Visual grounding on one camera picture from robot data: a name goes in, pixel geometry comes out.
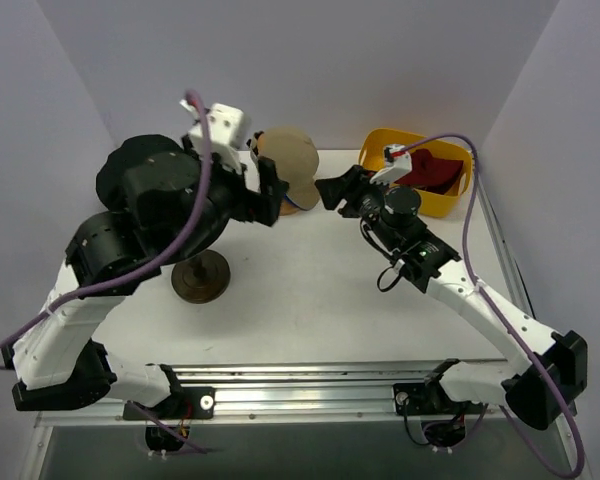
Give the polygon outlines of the dark red cap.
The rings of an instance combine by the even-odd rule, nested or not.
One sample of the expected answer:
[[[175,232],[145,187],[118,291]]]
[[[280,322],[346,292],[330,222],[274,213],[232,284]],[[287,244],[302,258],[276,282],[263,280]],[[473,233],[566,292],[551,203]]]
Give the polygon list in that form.
[[[428,149],[411,153],[412,170],[396,181],[419,190],[443,195],[460,178],[464,162],[435,157]]]

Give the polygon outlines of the beige baseball cap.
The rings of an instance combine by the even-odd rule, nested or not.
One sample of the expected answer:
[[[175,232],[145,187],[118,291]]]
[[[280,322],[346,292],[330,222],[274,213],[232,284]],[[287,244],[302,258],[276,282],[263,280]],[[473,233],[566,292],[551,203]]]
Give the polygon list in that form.
[[[246,145],[254,161],[259,156],[275,162],[278,177],[289,184],[286,196],[306,211],[320,200],[314,184],[319,154],[311,138],[291,126],[271,127],[254,132]]]

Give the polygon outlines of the blue baseball cap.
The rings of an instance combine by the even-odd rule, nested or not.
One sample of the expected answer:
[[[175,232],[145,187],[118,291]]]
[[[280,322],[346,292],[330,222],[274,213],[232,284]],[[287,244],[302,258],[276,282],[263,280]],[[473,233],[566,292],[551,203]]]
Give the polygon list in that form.
[[[285,195],[284,199],[285,199],[285,202],[288,203],[294,209],[299,210],[299,211],[306,211],[301,206],[299,206],[296,202],[294,202],[292,199],[290,199],[288,196]]]

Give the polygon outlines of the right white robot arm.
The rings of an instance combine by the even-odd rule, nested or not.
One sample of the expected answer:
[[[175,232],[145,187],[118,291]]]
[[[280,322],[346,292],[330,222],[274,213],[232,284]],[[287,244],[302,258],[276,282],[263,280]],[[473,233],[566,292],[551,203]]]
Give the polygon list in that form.
[[[451,360],[424,388],[435,412],[457,403],[505,407],[527,426],[545,430],[587,386],[588,346],[575,331],[561,334],[472,278],[458,252],[418,216],[420,196],[407,186],[376,184],[359,165],[315,185],[323,205],[358,219],[371,245],[398,278],[446,305],[504,357],[493,365]]]

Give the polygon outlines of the black bucket hat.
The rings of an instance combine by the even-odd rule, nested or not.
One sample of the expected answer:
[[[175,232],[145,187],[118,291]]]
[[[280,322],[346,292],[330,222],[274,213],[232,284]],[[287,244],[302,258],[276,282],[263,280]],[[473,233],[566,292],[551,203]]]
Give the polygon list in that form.
[[[160,134],[131,137],[112,151],[96,175],[95,188],[98,199],[107,210],[123,208],[121,180],[124,173],[143,163],[147,158],[164,152],[183,153],[174,140]]]

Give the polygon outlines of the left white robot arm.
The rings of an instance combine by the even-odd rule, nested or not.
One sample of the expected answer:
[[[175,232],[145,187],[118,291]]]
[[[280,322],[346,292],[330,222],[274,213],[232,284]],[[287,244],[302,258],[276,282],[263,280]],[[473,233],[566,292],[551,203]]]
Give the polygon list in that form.
[[[226,169],[223,155],[161,135],[130,138],[108,155],[96,177],[104,211],[78,227],[45,305],[2,349],[17,375],[17,410],[72,411],[104,398],[159,419],[184,410],[187,394],[172,367],[132,364],[93,335],[143,282],[205,251],[230,221],[277,221],[289,185],[271,157],[255,165],[259,187],[251,190],[244,169]]]

